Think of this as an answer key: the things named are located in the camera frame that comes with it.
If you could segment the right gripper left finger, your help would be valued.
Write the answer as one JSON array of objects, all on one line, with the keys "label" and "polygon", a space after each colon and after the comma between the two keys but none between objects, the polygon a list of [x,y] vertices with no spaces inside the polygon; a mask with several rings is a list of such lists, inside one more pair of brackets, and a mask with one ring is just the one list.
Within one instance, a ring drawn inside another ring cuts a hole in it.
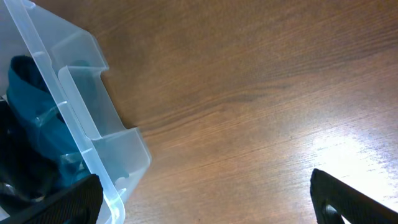
[{"label": "right gripper left finger", "polygon": [[91,174],[35,205],[1,221],[1,224],[95,224],[103,203],[100,178]]}]

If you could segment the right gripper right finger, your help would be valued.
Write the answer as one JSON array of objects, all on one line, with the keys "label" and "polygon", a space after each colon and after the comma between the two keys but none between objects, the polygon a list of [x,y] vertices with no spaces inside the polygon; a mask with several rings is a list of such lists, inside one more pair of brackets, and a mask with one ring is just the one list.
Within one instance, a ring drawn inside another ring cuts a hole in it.
[{"label": "right gripper right finger", "polygon": [[312,171],[310,196],[318,223],[397,223],[397,212],[319,169]]}]

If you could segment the black garment with tape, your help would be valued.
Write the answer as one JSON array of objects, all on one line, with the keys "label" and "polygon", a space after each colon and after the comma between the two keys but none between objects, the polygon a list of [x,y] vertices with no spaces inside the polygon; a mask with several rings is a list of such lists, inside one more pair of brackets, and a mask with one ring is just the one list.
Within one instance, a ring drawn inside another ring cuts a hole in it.
[{"label": "black garment with tape", "polygon": [[57,166],[30,145],[6,100],[1,99],[1,208],[9,215],[52,194]]}]

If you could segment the dark teal garment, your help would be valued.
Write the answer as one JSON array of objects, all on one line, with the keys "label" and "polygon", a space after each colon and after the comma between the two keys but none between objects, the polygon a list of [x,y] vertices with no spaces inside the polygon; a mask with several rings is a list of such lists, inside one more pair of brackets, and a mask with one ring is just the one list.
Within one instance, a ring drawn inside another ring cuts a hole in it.
[{"label": "dark teal garment", "polygon": [[32,57],[15,56],[8,70],[7,100],[29,142],[56,163],[66,187],[90,175],[78,147]]}]

